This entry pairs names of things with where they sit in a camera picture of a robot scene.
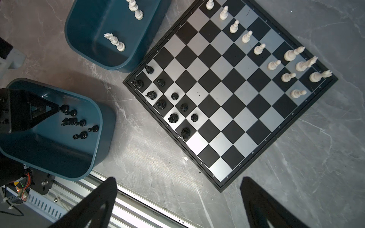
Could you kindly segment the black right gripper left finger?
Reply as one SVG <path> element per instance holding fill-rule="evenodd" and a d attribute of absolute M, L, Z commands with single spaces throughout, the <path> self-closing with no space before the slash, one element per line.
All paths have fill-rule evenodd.
<path fill-rule="evenodd" d="M 107 228 L 117 196 L 115 178 L 107 178 L 51 228 Z"/>

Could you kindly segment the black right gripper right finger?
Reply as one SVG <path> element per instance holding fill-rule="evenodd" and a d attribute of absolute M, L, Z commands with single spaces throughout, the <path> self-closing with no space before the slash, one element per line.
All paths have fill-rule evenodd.
<path fill-rule="evenodd" d="M 244 177 L 240 186 L 251 228 L 306 228 L 307 225 L 283 207 L 252 178 Z"/>

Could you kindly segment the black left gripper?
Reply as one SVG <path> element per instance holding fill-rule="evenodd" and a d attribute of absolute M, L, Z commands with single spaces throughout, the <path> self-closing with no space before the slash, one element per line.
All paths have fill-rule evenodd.
<path fill-rule="evenodd" d="M 26 131 L 60 111 L 60 106 L 23 90 L 1 88 L 1 134 Z"/>

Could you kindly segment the black and silver chessboard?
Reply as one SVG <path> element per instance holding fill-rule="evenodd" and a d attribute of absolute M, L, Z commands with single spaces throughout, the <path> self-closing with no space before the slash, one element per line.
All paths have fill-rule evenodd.
<path fill-rule="evenodd" d="M 312 57 L 308 50 L 286 61 L 284 54 L 302 45 L 255 1 L 195 1 L 167 31 L 139 66 L 124 80 L 124 85 L 153 116 L 159 125 L 192 159 L 215 188 L 222 192 L 247 169 L 275 140 L 298 120 L 336 82 L 332 75 L 313 83 L 309 76 L 328 69 L 318 60 L 303 72 L 296 64 Z M 228 6 L 228 17 L 220 19 Z M 239 21 L 238 31 L 230 26 Z M 252 30 L 248 43 L 242 36 Z M 266 44 L 260 55 L 254 48 Z M 268 64 L 280 60 L 275 70 Z M 147 74 L 145 66 L 154 68 Z M 296 73 L 283 82 L 285 73 Z M 157 81 L 163 79 L 164 87 Z M 136 88 L 133 80 L 144 86 Z M 292 90 L 307 94 L 292 98 Z M 145 95 L 155 91 L 155 100 Z M 177 92 L 179 98 L 171 99 Z M 156 102 L 164 99 L 160 110 Z M 180 106 L 188 104 L 182 112 Z M 172 113 L 177 123 L 169 123 Z M 199 120 L 193 122 L 191 115 Z M 183 128 L 190 128 L 187 141 Z"/>

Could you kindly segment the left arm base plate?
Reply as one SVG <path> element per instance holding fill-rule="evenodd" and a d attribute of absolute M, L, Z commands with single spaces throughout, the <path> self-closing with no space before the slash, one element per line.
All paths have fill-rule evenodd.
<path fill-rule="evenodd" d="M 30 188 L 41 195 L 48 194 L 49 190 L 52 188 L 56 176 L 35 168 L 29 168 L 29 170 L 32 179 Z"/>

